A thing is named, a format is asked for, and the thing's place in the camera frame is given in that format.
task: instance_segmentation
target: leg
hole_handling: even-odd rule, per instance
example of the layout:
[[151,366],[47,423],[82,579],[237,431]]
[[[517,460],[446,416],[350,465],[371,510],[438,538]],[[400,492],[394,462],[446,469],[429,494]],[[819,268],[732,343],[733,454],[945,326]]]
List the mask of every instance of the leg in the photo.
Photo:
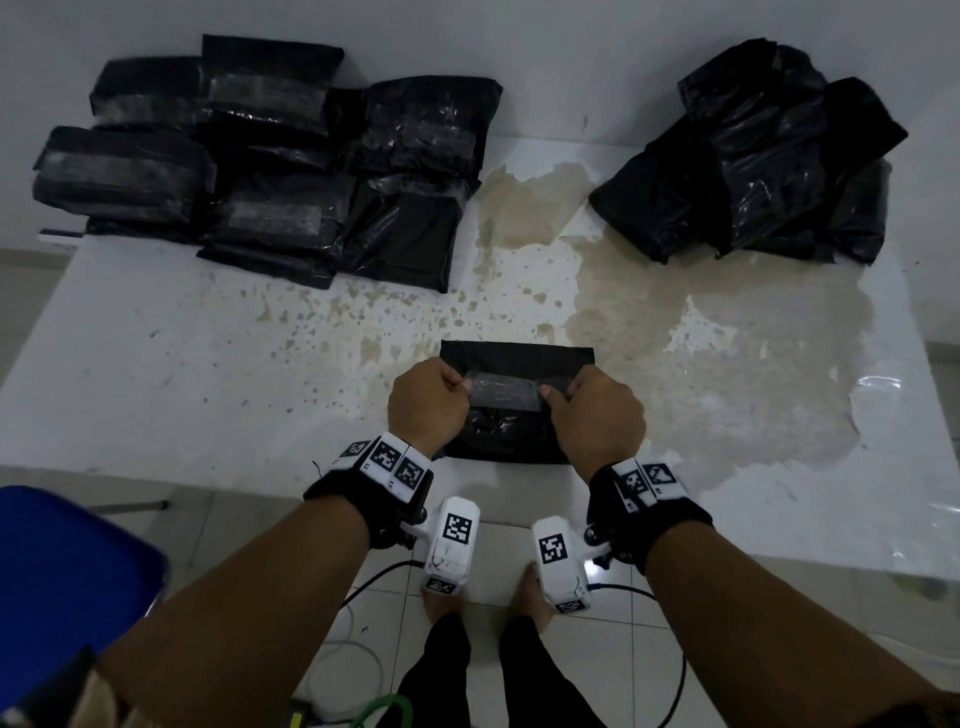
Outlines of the leg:
[[[410,699],[418,728],[469,728],[467,665],[470,642],[464,629],[462,595],[423,593],[423,606],[433,623],[423,656],[403,677],[398,693]],[[394,706],[377,728],[397,728],[401,710]]]
[[600,718],[554,665],[540,641],[540,632],[553,615],[553,607],[540,590],[537,569],[531,564],[516,590],[511,618],[500,638],[500,665],[510,725],[603,728]]

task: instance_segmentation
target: table surface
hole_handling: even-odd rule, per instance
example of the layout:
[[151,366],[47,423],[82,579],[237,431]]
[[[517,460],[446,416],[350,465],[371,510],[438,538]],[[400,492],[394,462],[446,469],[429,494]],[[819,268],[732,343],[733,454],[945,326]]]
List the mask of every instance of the table surface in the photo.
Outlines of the table surface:
[[[442,339],[593,346],[631,384],[644,456],[740,547],[960,578],[960,476],[896,241],[876,264],[706,248],[650,263],[584,205],[634,149],[492,137],[450,292],[329,291],[85,238],[0,390],[0,463],[297,496],[385,427]],[[566,466],[445,459],[428,505],[583,524]]]

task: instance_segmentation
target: person's right hand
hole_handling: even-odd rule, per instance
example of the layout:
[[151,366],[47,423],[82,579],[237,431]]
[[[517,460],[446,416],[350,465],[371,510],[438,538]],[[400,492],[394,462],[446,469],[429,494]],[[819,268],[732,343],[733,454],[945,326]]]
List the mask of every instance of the person's right hand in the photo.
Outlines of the person's right hand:
[[587,484],[605,465],[636,455],[647,431],[643,405],[633,391],[592,364],[580,370],[564,395],[543,385],[557,439]]

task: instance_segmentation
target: tiled floor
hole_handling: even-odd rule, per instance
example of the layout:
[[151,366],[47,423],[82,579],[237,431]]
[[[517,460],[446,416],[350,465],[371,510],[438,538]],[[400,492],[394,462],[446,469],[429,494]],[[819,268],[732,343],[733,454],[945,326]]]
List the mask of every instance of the tiled floor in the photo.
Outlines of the tiled floor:
[[[11,260],[0,255],[0,381],[59,279],[57,265],[43,257]],[[960,443],[960,364],[938,363],[933,372],[956,445]],[[202,576],[297,505],[291,499],[213,494],[97,474],[0,468],[0,485],[9,483],[49,488],[84,505],[169,498],[171,508],[162,513],[111,519],[168,554],[174,565],[171,593]],[[468,586],[472,603],[466,614],[473,645],[468,697],[473,724],[485,728],[507,722],[495,635],[532,548],[526,529],[483,523],[478,534]],[[354,586],[410,556],[403,548],[372,552]],[[778,559],[761,563],[937,685],[960,690],[960,585]],[[635,570],[616,563],[591,579],[647,588]],[[404,568],[357,597],[337,618],[297,695],[313,699],[327,719],[336,719],[395,688],[420,656],[428,631],[419,583],[420,570]],[[608,725],[655,725],[665,715],[680,677],[681,653],[673,633],[660,608],[649,599],[615,591],[593,596],[591,611],[556,618],[544,642]],[[690,671],[671,726],[721,724]]]

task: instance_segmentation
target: blue chair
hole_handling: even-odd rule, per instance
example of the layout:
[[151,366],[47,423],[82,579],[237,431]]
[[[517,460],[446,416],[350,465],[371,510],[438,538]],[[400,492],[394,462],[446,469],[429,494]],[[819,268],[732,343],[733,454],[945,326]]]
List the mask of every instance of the blue chair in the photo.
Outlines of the blue chair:
[[162,553],[83,507],[37,488],[0,488],[0,712],[82,647],[100,652],[147,615],[167,573]]

